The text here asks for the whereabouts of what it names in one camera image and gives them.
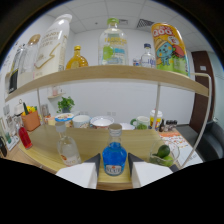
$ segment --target ceiling vent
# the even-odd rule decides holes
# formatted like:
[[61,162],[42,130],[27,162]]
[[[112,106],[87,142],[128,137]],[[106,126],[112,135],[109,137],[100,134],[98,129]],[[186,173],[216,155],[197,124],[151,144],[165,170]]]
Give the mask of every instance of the ceiling vent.
[[128,25],[128,20],[126,20],[126,19],[119,19],[119,25]]
[[151,33],[151,26],[152,26],[153,23],[154,22],[152,22],[152,21],[140,19],[138,21],[137,29],[138,30],[147,31],[147,32]]

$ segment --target green plant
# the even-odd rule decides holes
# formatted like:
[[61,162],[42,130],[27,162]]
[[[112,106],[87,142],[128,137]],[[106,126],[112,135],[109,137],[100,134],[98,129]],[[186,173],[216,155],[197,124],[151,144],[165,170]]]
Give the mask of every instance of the green plant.
[[63,108],[68,108],[71,110],[71,108],[74,106],[74,101],[69,96],[68,98],[62,97],[62,101],[58,102],[58,111],[57,113],[61,113]]

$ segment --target black chair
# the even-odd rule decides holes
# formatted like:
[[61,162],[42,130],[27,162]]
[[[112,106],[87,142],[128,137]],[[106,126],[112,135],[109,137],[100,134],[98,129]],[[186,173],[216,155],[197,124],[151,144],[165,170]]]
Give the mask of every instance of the black chair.
[[197,146],[204,161],[224,158],[224,130],[214,121],[208,121]]

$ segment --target blue bottle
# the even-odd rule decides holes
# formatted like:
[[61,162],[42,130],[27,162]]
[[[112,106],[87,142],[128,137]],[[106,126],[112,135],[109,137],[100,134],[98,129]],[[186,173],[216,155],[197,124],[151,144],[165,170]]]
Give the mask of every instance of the blue bottle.
[[104,171],[110,176],[118,176],[123,173],[127,158],[126,150],[121,146],[122,126],[111,124],[109,126],[108,146],[103,150]]

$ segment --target shelf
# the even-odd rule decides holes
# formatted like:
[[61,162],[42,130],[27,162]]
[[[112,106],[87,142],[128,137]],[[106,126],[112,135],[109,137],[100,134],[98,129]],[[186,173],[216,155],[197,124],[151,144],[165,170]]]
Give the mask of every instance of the shelf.
[[192,91],[206,97],[209,94],[208,88],[180,73],[127,65],[101,65],[64,70],[43,76],[15,90],[5,99],[5,102],[40,87],[70,81],[95,79],[141,80],[161,86]]
[[64,94],[65,94],[65,93],[60,93],[60,94],[58,94],[58,95],[56,95],[56,96],[48,96],[47,98],[48,98],[48,99],[53,99],[53,98],[62,96],[62,95],[64,95]]
[[[109,138],[108,130],[104,129],[85,129],[85,128],[67,128],[66,133],[72,137],[78,147],[82,162],[92,158],[100,153],[100,169],[98,183],[106,184],[131,184],[128,158],[125,163],[124,172],[117,176],[109,176],[104,172],[102,151],[107,145]],[[28,157],[43,166],[57,172],[61,168],[65,168],[58,151],[57,141],[59,135],[54,126],[41,125],[30,134],[33,146],[26,150],[22,143],[19,148]],[[122,145],[127,153],[130,152],[135,156],[148,160],[150,146],[156,140],[159,140],[159,134],[155,130],[123,130]]]

